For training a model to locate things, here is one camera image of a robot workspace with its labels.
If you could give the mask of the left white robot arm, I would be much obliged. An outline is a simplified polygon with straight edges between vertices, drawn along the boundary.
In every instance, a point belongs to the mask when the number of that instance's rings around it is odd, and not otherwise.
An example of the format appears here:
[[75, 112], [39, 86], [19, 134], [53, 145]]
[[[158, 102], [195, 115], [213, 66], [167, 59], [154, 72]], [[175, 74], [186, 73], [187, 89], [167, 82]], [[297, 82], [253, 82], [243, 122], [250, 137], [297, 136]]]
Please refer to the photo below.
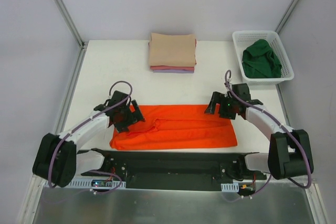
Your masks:
[[110, 173], [111, 164], [95, 150], [80, 153], [80, 149], [96, 135], [113, 126], [119, 133], [145, 120], [136, 100], [129, 94], [115, 91], [103, 104], [96, 106], [83, 121], [68, 131], [46, 134], [40, 143], [33, 174], [45, 179], [49, 187], [65, 187], [85, 172], [99, 176]]

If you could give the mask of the orange t-shirt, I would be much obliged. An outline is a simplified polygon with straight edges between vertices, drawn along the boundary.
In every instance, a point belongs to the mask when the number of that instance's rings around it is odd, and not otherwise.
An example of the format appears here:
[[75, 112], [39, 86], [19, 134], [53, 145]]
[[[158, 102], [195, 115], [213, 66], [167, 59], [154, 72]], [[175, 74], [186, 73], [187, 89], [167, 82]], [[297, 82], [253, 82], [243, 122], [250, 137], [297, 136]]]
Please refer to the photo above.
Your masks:
[[114, 131], [110, 147], [119, 151], [228, 148], [237, 146], [229, 119], [206, 114], [205, 104], [140, 105], [145, 120]]

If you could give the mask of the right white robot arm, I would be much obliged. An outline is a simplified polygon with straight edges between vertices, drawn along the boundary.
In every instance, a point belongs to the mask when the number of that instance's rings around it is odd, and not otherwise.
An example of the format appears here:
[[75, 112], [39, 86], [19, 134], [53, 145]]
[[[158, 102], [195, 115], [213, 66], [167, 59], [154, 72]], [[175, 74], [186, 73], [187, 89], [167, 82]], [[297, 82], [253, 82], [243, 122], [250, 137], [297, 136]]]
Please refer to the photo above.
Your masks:
[[206, 114], [234, 120], [241, 116], [253, 124], [268, 139], [267, 153], [248, 153], [240, 159], [236, 173], [242, 179], [250, 178], [255, 171], [269, 173], [273, 178], [292, 179], [306, 175], [311, 179], [314, 171], [309, 135], [282, 124], [258, 99], [252, 99], [247, 84], [234, 84], [223, 94], [214, 91]]

